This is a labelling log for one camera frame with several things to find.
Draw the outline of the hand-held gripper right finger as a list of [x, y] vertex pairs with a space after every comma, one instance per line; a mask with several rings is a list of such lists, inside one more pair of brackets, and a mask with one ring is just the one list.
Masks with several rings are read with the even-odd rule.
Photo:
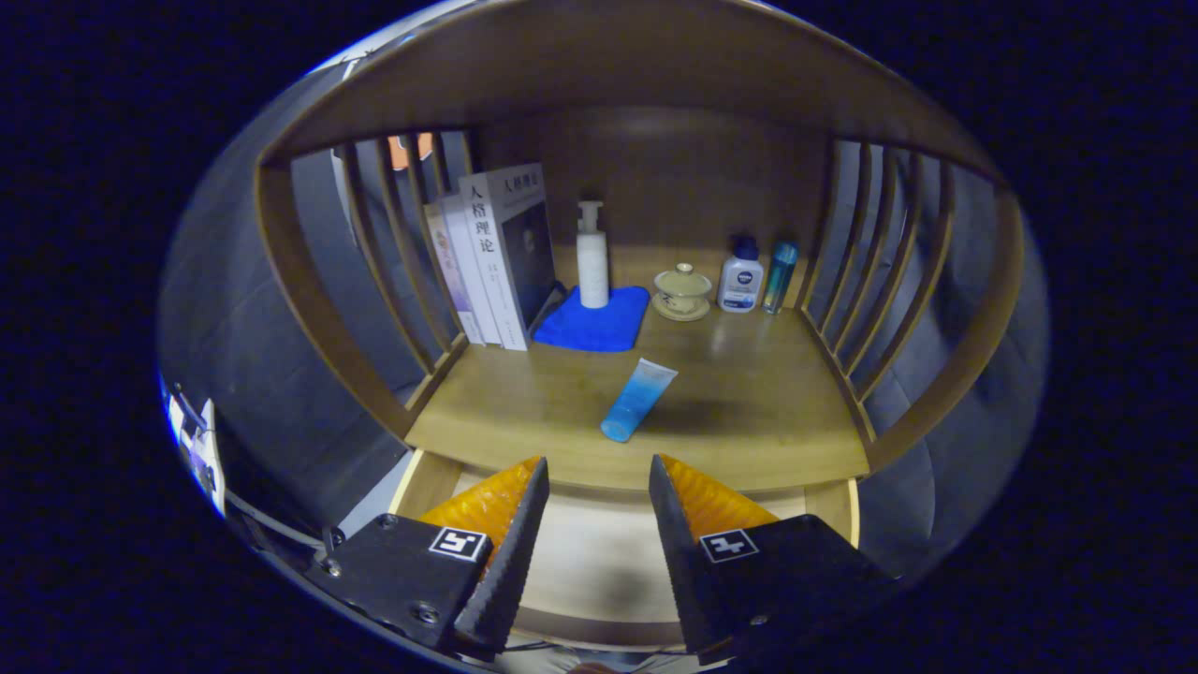
[[780, 520], [667, 455], [648, 493], [683, 639], [702, 664], [794, 666], [895, 581], [824, 520]]

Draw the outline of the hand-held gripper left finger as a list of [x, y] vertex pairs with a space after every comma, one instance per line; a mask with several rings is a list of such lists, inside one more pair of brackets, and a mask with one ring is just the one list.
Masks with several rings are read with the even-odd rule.
[[418, 518], [380, 515], [313, 564], [309, 579], [416, 644], [498, 655], [518, 617], [547, 494], [547, 460], [530, 457]]

